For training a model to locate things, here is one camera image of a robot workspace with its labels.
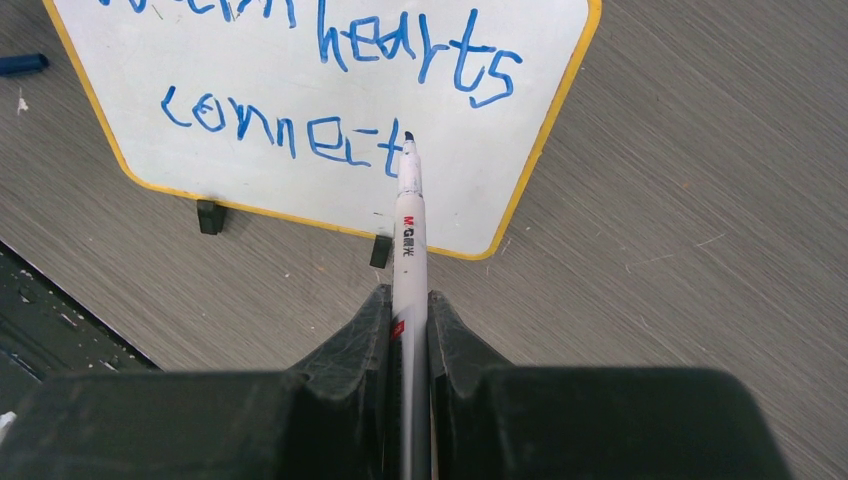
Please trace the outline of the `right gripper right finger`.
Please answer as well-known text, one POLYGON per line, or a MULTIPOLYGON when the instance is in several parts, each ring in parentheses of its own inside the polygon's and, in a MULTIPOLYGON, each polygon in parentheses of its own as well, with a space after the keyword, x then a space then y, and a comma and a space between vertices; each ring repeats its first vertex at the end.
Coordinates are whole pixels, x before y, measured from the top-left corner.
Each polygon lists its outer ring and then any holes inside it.
POLYGON ((518 366, 428 299, 442 479, 788 479, 755 399, 699 367, 518 366))

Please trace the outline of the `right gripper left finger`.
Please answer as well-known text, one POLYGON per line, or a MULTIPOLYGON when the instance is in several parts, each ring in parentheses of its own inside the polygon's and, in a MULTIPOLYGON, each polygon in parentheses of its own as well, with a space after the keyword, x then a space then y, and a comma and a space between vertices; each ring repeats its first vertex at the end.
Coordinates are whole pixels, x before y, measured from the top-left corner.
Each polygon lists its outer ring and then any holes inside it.
POLYGON ((379 479, 391 289, 295 365, 68 375, 24 399, 5 479, 379 479))

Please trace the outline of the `white marker pen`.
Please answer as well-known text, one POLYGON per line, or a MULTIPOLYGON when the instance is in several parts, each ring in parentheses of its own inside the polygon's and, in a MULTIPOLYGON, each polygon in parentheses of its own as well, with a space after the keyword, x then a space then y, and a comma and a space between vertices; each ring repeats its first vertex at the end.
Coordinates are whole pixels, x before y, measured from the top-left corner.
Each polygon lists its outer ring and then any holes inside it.
POLYGON ((392 285, 392 341, 400 360, 401 479, 429 479, 431 467, 428 267, 421 158, 407 131, 398 166, 392 285))

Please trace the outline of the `yellow framed whiteboard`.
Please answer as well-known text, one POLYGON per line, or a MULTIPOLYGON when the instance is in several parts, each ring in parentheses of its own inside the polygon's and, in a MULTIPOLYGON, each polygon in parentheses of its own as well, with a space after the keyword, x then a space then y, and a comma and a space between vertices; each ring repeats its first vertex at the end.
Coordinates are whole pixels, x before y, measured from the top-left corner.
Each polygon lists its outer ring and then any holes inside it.
POLYGON ((390 235, 406 132, 427 244, 497 250, 600 23, 598 1, 49 1, 138 185, 390 235))

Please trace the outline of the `blue marker cap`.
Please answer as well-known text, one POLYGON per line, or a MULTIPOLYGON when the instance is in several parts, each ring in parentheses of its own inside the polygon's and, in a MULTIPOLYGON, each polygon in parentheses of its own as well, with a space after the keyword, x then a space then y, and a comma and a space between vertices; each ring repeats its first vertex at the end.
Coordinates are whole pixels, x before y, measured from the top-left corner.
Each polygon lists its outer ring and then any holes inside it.
POLYGON ((40 73, 49 66, 48 58, 41 53, 2 56, 0 58, 0 76, 13 77, 40 73))

